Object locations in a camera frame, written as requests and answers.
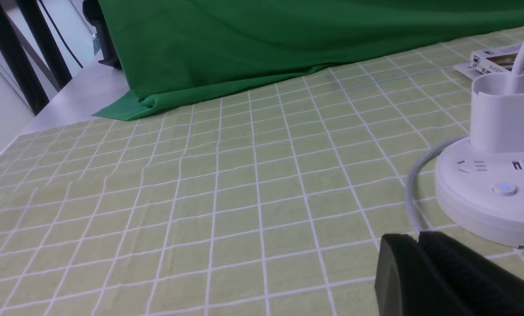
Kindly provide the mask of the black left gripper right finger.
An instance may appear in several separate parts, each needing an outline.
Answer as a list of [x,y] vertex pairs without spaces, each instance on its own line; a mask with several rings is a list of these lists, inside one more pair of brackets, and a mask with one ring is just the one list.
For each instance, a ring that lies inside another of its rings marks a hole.
[[524,316],[524,280],[438,231],[419,244],[442,276],[477,316]]

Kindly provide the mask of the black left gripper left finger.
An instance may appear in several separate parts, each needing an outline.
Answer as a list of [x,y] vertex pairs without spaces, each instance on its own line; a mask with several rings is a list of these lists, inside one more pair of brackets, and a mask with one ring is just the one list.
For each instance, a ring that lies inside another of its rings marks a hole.
[[464,305],[418,242],[404,234],[381,238],[376,300],[381,316],[462,316]]

